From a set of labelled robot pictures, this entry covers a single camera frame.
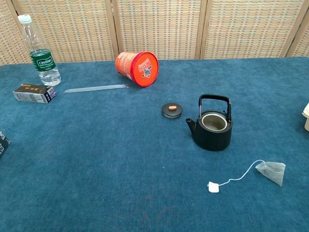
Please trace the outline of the beige food container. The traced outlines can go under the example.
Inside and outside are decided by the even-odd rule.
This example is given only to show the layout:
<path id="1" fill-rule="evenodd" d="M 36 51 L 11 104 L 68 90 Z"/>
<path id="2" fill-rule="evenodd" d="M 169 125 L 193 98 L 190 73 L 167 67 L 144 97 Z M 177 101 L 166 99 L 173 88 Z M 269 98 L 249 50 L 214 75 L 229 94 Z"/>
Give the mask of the beige food container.
<path id="1" fill-rule="evenodd" d="M 306 118 L 304 128 L 305 130 L 309 131 L 309 103 L 304 108 L 302 115 Z"/>

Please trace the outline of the black teapot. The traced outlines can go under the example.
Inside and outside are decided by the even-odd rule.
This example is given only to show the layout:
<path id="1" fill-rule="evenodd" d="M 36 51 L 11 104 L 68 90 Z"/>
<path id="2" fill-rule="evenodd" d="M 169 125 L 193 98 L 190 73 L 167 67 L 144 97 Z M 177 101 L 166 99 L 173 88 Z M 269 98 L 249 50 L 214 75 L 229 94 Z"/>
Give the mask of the black teapot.
<path id="1" fill-rule="evenodd" d="M 208 110 L 202 112 L 203 99 L 225 101 L 227 103 L 227 111 Z M 190 118 L 185 120 L 194 142 L 205 150 L 224 150 L 230 144 L 233 126 L 230 99 L 222 95 L 203 94 L 199 97 L 198 107 L 199 114 L 197 120 L 193 121 Z"/>

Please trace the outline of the clear box of red items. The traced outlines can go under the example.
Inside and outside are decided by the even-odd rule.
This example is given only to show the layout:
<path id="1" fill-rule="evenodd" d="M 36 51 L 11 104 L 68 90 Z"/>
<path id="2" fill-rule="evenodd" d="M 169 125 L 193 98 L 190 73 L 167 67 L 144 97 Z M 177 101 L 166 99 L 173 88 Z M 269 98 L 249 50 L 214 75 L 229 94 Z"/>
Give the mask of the clear box of red items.
<path id="1" fill-rule="evenodd" d="M 3 157 L 10 143 L 11 141 L 0 131 L 0 159 Z"/>

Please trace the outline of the small black cardboard box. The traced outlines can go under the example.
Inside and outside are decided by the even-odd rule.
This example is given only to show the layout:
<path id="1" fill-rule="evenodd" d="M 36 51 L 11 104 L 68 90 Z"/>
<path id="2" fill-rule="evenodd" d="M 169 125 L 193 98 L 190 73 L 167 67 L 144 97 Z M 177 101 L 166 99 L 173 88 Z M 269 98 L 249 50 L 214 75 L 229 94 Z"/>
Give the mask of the small black cardboard box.
<path id="1" fill-rule="evenodd" d="M 56 96 L 56 91 L 52 86 L 21 84 L 13 95 L 21 102 L 49 103 Z"/>

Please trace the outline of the blue felt table cover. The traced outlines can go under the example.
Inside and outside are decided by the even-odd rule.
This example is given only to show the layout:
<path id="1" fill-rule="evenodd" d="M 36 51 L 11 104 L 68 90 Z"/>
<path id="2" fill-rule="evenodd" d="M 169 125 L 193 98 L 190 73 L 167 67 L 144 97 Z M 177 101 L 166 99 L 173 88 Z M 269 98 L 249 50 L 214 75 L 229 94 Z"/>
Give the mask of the blue felt table cover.
<path id="1" fill-rule="evenodd" d="M 17 101 L 31 64 L 0 66 L 0 232 L 309 232 L 309 58 L 162 60 L 141 88 L 114 62 L 60 63 L 48 104 Z M 130 88 L 64 93 L 127 84 Z M 193 140 L 203 94 L 230 99 L 227 148 Z M 167 118 L 162 106 L 182 108 Z M 280 187 L 255 160 L 286 165 Z"/>

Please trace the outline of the orange cylindrical canister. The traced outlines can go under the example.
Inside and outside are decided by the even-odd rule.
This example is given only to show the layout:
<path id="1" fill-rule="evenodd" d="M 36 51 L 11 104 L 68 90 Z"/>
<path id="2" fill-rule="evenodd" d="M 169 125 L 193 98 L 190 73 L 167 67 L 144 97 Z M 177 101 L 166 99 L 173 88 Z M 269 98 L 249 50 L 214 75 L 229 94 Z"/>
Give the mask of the orange cylindrical canister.
<path id="1" fill-rule="evenodd" d="M 122 52 L 115 59 L 115 69 L 140 87 L 148 87 L 157 79 L 159 62 L 152 52 Z"/>

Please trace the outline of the clear water bottle green label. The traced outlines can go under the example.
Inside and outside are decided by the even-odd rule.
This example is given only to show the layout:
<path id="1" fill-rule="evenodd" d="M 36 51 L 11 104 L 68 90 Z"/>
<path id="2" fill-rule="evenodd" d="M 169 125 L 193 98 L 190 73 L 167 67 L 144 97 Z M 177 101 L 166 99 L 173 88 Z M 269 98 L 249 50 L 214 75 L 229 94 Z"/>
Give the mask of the clear water bottle green label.
<path id="1" fill-rule="evenodd" d="M 22 34 L 29 56 L 42 83 L 46 86 L 58 85 L 61 82 L 60 72 L 45 37 L 32 22 L 30 15 L 21 14 L 18 20 L 22 26 Z"/>

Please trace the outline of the tea bag with string tag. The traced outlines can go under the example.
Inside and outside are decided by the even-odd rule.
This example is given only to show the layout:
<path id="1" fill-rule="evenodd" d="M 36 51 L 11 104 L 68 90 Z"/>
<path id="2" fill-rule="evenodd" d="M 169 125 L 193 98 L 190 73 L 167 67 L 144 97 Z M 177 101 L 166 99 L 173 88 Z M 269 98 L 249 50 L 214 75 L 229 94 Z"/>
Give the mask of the tea bag with string tag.
<path id="1" fill-rule="evenodd" d="M 282 162 L 271 162 L 264 161 L 262 159 L 255 160 L 248 169 L 240 176 L 239 178 L 230 178 L 226 182 L 223 183 L 214 183 L 209 181 L 207 183 L 208 192 L 210 193 L 219 193 L 220 187 L 226 184 L 229 184 L 232 181 L 240 181 L 242 180 L 250 169 L 255 165 L 255 169 L 262 174 L 264 177 L 268 178 L 272 182 L 276 183 L 280 187 L 283 184 L 283 178 L 285 173 L 286 165 Z"/>

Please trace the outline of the woven folding screen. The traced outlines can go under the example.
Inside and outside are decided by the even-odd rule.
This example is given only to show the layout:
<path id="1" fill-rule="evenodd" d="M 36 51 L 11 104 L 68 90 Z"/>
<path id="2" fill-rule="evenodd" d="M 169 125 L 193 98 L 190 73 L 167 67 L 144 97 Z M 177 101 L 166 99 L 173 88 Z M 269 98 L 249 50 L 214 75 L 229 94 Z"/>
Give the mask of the woven folding screen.
<path id="1" fill-rule="evenodd" d="M 30 63 L 21 14 L 57 62 L 309 56 L 309 0 L 0 0 L 0 66 Z"/>

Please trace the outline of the black teapot lid orange knob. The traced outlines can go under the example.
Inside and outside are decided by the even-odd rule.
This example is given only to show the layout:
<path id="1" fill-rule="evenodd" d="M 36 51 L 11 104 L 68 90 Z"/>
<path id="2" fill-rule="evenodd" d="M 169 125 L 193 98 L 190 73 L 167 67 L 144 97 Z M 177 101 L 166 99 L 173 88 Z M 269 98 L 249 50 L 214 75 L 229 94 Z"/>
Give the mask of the black teapot lid orange knob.
<path id="1" fill-rule="evenodd" d="M 178 118 L 182 111 L 183 108 L 174 102 L 169 102 L 162 106 L 162 114 L 167 118 Z"/>

